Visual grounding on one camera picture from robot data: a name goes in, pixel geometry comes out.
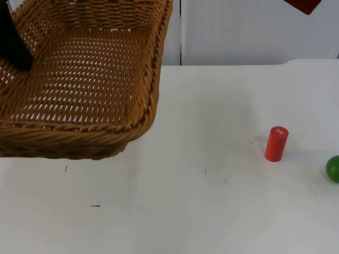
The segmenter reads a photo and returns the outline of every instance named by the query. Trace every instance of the wicker basket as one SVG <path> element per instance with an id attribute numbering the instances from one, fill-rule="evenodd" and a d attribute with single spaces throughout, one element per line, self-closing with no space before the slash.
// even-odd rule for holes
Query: wicker basket
<path id="1" fill-rule="evenodd" d="M 0 156 L 102 159 L 152 125 L 172 0 L 24 0 L 29 72 L 0 58 Z"/>

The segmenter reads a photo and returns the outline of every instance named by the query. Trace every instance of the white table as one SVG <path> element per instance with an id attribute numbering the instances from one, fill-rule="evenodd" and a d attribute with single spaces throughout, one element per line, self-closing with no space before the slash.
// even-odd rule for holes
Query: white table
<path id="1" fill-rule="evenodd" d="M 339 61 L 163 67 L 160 86 L 154 126 L 115 158 L 0 159 L 1 253 L 338 253 Z"/>

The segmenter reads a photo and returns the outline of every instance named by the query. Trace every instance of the white backdrop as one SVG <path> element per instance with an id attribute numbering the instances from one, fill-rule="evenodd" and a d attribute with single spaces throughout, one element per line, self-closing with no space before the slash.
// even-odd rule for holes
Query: white backdrop
<path id="1" fill-rule="evenodd" d="M 336 58 L 339 1 L 308 16 L 284 0 L 182 0 L 183 65 L 281 64 Z"/>

